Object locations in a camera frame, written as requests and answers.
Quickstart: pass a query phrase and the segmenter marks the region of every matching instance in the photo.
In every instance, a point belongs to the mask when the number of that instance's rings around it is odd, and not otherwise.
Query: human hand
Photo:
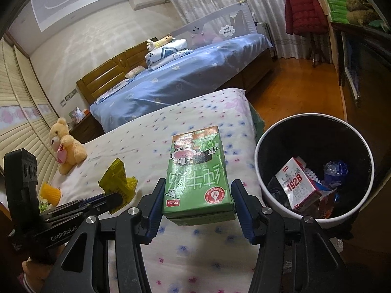
[[[65,245],[61,245],[56,248],[55,257],[58,258],[60,253],[64,250]],[[44,285],[45,279],[48,277],[52,270],[52,265],[43,264],[32,261],[28,258],[27,261],[22,262],[22,268],[25,273],[27,284],[36,293],[39,293]]]

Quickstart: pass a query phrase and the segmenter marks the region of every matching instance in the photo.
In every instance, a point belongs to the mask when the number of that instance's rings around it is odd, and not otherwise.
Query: red and white box
[[[315,182],[304,173],[301,162],[294,157],[277,172],[276,178],[288,196],[289,204],[294,211],[304,211],[322,196],[315,188]]]

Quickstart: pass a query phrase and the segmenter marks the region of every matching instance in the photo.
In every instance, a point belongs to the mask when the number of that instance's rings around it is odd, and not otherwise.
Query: mattress
[[[90,111],[105,132],[142,115],[215,91],[272,47],[261,34],[248,34],[196,49],[152,71],[141,72],[128,85]]]
[[[256,129],[251,106],[241,89],[225,89],[187,100],[137,118],[85,144],[88,158],[67,176],[58,172],[52,185],[61,189],[60,205],[102,193],[98,181],[119,157],[128,177],[138,179],[136,196],[127,208],[153,191],[166,177],[175,134],[217,125],[224,147],[228,181],[241,179],[247,191],[261,199],[254,167]],[[105,213],[99,218],[107,218]],[[163,217],[157,236],[141,246],[152,292],[245,293],[259,246],[244,238],[239,221],[179,227]],[[114,244],[109,249],[111,292],[117,292]]]

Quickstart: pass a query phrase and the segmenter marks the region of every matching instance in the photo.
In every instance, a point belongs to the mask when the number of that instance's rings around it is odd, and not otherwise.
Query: bed
[[[196,49],[157,70],[145,70],[103,102],[90,106],[105,132],[135,118],[211,93],[242,71],[270,43],[249,34]]]
[[[228,32],[230,35],[221,38],[223,35],[216,34],[225,23],[231,24],[230,28],[235,26],[234,33]],[[191,34],[193,30],[200,33]],[[105,101],[94,103],[120,84],[132,68],[146,67],[146,42],[108,60],[81,78],[77,86],[105,132],[164,106],[217,89],[236,87],[249,91],[273,67],[269,50],[272,45],[256,32],[247,4],[236,3],[172,32],[179,39],[185,38],[188,47],[195,51],[155,71],[142,72]],[[201,47],[200,38],[207,37],[209,42]],[[221,41],[213,42],[212,37]]]
[[[249,194],[261,198],[254,169],[255,137],[264,123],[252,113],[241,89],[225,89],[164,107],[134,119],[86,143],[88,158],[67,176],[55,174],[52,185],[60,188],[60,204],[102,193],[98,181],[119,157],[127,176],[136,176],[136,196],[117,212],[136,205],[166,176],[172,136],[217,125],[226,158],[228,180],[241,179]],[[165,217],[158,235],[142,246],[152,292],[247,292],[258,255],[243,237],[238,220],[179,227]],[[114,246],[110,244],[111,292],[115,285]]]

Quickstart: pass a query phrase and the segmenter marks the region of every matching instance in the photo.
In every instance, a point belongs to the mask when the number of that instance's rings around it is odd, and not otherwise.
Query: air conditioner
[[[129,0],[129,4],[133,10],[147,8],[148,6],[164,3],[166,0]]]

